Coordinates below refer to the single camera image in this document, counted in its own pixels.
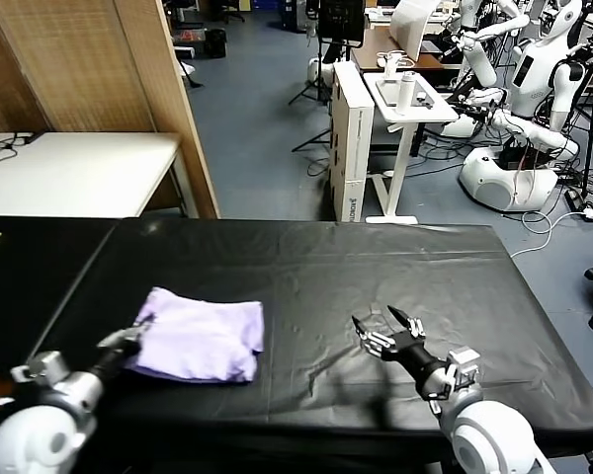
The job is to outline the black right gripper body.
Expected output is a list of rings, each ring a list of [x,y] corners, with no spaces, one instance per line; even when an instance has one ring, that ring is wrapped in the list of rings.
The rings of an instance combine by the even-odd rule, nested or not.
[[[409,331],[388,336],[388,346],[382,350],[384,361],[397,362],[415,381],[421,396],[443,396],[446,393],[446,362],[431,355],[422,338],[414,338]]]

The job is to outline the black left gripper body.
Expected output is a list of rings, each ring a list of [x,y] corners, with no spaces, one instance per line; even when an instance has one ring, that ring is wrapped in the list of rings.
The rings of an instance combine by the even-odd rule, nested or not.
[[[139,342],[134,340],[120,340],[101,349],[100,356],[90,367],[90,372],[101,381],[110,381],[139,352]]]

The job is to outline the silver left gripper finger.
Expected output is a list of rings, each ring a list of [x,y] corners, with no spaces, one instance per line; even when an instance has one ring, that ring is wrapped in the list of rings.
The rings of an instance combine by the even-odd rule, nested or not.
[[[143,335],[150,329],[153,324],[154,316],[148,315],[140,321],[135,322],[127,329],[127,339],[133,342],[139,342]]]
[[[100,350],[114,350],[121,347],[126,341],[127,329],[120,329],[102,339],[97,344],[97,348]]]

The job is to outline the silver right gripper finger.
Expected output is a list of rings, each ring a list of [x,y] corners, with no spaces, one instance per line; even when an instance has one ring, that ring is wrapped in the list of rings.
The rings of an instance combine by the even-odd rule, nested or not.
[[[406,314],[403,310],[398,309],[394,306],[388,305],[388,311],[394,317],[394,319],[401,324],[407,331],[410,332],[414,339],[425,339],[426,334],[424,331],[424,325],[419,318],[414,318]]]
[[[360,340],[361,347],[370,355],[383,357],[394,348],[394,339],[384,336],[378,332],[369,331],[365,325],[355,316],[351,317],[355,332]]]

